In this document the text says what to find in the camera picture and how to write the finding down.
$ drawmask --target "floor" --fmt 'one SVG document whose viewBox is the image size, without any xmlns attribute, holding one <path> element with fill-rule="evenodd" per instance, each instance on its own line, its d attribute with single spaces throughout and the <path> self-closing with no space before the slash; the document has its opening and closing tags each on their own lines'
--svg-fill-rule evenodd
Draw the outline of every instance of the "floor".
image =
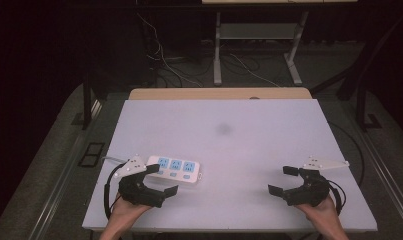
<svg viewBox="0 0 403 240">
<path fill-rule="evenodd" d="M 165 52 L 170 68 L 159 71 L 158 82 L 150 87 L 215 87 L 211 43 L 204 42 L 201 61 L 193 62 Z M 282 54 L 286 42 L 227 42 L 221 47 L 221 87 L 293 87 Z M 301 45 L 295 64 L 303 87 L 312 88 L 352 64 L 361 43 Z M 377 232 L 349 233 L 350 239 L 403 239 L 403 132 L 371 93 L 366 111 L 374 114 L 382 128 L 361 131 L 354 122 L 355 97 L 339 101 L 339 83 L 313 97 L 319 100 L 335 138 L 354 177 L 364 179 L 360 189 L 378 223 Z M 81 227 L 88 201 L 101 169 L 78 167 L 90 143 L 104 143 L 105 155 L 128 93 L 113 92 L 106 100 L 94 99 L 93 121 L 86 130 L 79 125 L 83 109 L 82 86 L 64 103 L 29 170 L 0 219 L 0 239 L 97 239 L 99 233 Z M 316 239 L 313 233 L 289 233 L 292 239 Z M 132 239 L 141 236 L 125 236 Z M 259 239 L 276 239 L 262 235 Z"/>
</svg>

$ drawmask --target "table leg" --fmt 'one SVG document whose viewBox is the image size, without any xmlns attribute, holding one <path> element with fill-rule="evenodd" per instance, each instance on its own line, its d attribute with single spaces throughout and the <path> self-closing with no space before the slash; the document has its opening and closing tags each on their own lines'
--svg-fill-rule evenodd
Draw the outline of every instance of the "table leg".
<svg viewBox="0 0 403 240">
<path fill-rule="evenodd" d="M 216 40 L 214 53 L 214 85 L 222 85 L 222 71 L 220 69 L 220 12 L 217 12 L 216 19 Z"/>
<path fill-rule="evenodd" d="M 304 30 L 304 26 L 307 21 L 307 16 L 308 16 L 308 12 L 307 11 L 303 12 L 300 22 L 295 29 L 294 41 L 292 43 L 291 50 L 289 51 L 289 53 L 284 54 L 286 64 L 288 65 L 288 69 L 289 69 L 289 72 L 291 73 L 292 80 L 294 81 L 294 84 L 296 86 L 302 85 L 302 81 L 301 81 L 300 75 L 298 74 L 298 70 L 295 67 L 294 57 L 295 57 L 295 52 L 297 51 L 297 48 L 298 48 L 298 44 L 300 43 L 300 40 L 301 40 L 301 36 L 303 35 L 303 30 Z"/>
</svg>

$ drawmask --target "human hand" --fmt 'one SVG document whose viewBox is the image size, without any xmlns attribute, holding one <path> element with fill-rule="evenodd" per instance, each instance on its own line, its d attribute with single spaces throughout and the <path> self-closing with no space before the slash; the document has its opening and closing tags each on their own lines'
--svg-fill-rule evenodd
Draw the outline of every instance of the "human hand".
<svg viewBox="0 0 403 240">
<path fill-rule="evenodd" d="M 295 207 L 306 214 L 307 219 L 326 239 L 348 239 L 336 212 L 335 204 L 329 195 L 316 207 L 312 207 L 310 204 L 300 204 Z"/>
<path fill-rule="evenodd" d="M 115 240 L 130 229 L 136 220 L 152 207 L 146 205 L 133 205 L 124 200 L 120 194 L 116 196 L 116 203 L 113 207 L 108 224 L 101 234 L 100 240 Z"/>
</svg>

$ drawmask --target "metal stand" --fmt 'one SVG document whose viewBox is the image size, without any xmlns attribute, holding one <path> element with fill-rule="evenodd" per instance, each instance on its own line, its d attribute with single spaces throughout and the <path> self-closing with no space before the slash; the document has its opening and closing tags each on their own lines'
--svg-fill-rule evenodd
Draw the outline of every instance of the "metal stand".
<svg viewBox="0 0 403 240">
<path fill-rule="evenodd" d="M 296 86 L 301 86 L 303 82 L 301 81 L 300 75 L 298 74 L 298 70 L 295 67 L 294 63 L 294 57 L 295 57 L 295 52 L 297 51 L 298 44 L 300 43 L 301 36 L 303 35 L 304 31 L 304 26 L 306 24 L 308 17 L 308 12 L 303 12 L 301 15 L 301 20 L 298 24 L 298 26 L 295 28 L 295 34 L 294 34 L 294 42 L 292 43 L 292 48 L 289 53 L 285 53 L 285 61 L 286 65 L 288 65 L 289 73 L 291 74 L 292 81 L 294 81 L 294 84 Z"/>
<path fill-rule="evenodd" d="M 300 75 L 295 67 L 294 57 L 307 21 L 308 11 L 301 15 L 299 23 L 278 24 L 221 24 L 220 12 L 216 17 L 216 39 L 214 55 L 214 85 L 222 85 L 220 69 L 220 39 L 293 39 L 288 53 L 284 54 L 289 72 L 296 86 L 302 85 Z"/>
</svg>

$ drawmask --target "forearm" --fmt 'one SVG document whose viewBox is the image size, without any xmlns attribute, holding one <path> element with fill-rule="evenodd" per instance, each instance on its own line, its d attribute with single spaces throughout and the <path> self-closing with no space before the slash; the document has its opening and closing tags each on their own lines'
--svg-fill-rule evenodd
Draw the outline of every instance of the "forearm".
<svg viewBox="0 0 403 240">
<path fill-rule="evenodd" d="M 108 221 L 105 230 L 101 234 L 100 240 L 117 240 L 122 236 L 126 231 L 128 231 L 136 219 L 128 219 L 123 221 L 123 219 L 116 217 L 114 215 L 111 216 Z"/>
<path fill-rule="evenodd" d="M 345 234 L 344 229 L 333 229 L 328 233 L 323 234 L 327 240 L 348 240 L 347 234 Z"/>
</svg>

